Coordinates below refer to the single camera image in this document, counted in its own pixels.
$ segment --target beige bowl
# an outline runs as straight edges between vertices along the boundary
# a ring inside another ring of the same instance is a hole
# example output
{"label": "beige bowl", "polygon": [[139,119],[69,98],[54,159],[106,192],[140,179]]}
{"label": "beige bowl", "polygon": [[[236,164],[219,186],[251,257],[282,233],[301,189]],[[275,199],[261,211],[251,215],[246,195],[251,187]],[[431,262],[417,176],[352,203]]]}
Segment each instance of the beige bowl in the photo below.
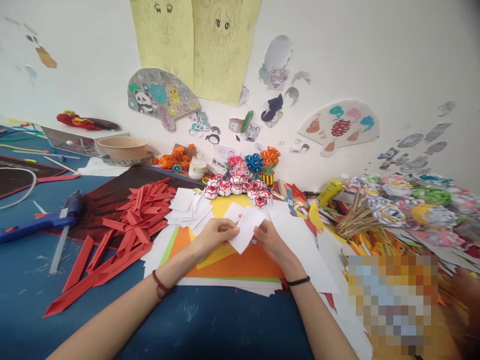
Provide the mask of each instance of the beige bowl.
{"label": "beige bowl", "polygon": [[106,153],[112,160],[141,159],[149,155],[148,141],[129,136],[113,136],[97,141],[100,153]]}

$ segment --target red bracelet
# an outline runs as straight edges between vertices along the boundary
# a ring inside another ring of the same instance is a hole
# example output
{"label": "red bracelet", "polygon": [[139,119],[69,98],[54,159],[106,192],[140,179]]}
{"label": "red bracelet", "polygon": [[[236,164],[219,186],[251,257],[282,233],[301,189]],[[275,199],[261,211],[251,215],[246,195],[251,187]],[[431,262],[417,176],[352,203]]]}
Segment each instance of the red bracelet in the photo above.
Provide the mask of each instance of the red bracelet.
{"label": "red bracelet", "polygon": [[162,290],[166,295],[170,292],[170,289],[162,284],[162,282],[157,277],[157,274],[155,274],[155,270],[153,270],[151,272],[151,276],[153,277],[153,280],[155,280],[155,282],[156,282],[156,294],[158,296],[158,302],[161,302],[162,301],[162,296],[160,294],[160,290]]}

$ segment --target yellow bottle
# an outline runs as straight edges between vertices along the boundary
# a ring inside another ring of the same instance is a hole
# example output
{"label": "yellow bottle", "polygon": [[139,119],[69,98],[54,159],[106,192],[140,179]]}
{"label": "yellow bottle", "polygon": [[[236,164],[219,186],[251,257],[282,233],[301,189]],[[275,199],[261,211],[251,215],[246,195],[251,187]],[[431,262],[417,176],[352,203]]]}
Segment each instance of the yellow bottle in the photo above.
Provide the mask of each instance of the yellow bottle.
{"label": "yellow bottle", "polygon": [[319,208],[324,208],[329,204],[329,201],[332,200],[339,192],[344,189],[344,186],[347,185],[350,176],[347,174],[341,174],[340,177],[335,177],[326,186],[326,188],[318,195],[318,204]]}

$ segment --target white cable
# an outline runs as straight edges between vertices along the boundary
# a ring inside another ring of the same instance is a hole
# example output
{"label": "white cable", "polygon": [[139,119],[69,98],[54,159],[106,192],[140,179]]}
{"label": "white cable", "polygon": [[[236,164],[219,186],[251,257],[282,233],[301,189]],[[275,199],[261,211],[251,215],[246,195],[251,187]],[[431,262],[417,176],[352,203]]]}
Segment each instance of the white cable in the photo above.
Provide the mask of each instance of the white cable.
{"label": "white cable", "polygon": [[23,197],[20,200],[17,200],[15,202],[11,203],[10,205],[0,207],[0,210],[1,210],[1,209],[10,208],[10,207],[15,206],[17,204],[20,204],[23,200],[25,200],[30,195],[30,193],[33,191],[35,185],[37,184],[37,175],[35,175],[35,173],[31,170],[23,169],[23,168],[19,168],[19,167],[0,167],[0,170],[22,170],[22,171],[29,172],[31,174],[31,176],[33,177],[33,182],[31,183],[31,186],[28,189],[28,191],[26,192],[26,194],[23,195]]}

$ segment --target blue glue gun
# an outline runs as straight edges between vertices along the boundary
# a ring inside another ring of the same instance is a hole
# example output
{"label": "blue glue gun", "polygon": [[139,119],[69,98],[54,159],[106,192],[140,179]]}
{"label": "blue glue gun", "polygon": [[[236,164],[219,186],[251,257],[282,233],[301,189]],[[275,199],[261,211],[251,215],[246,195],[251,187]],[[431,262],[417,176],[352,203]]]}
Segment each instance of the blue glue gun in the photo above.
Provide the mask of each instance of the blue glue gun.
{"label": "blue glue gun", "polygon": [[0,244],[9,243],[47,228],[63,229],[65,225],[73,227],[77,224],[80,211],[82,210],[82,203],[82,193],[77,190],[70,195],[65,206],[58,211],[50,212],[34,221],[22,225],[7,229],[0,228]]}

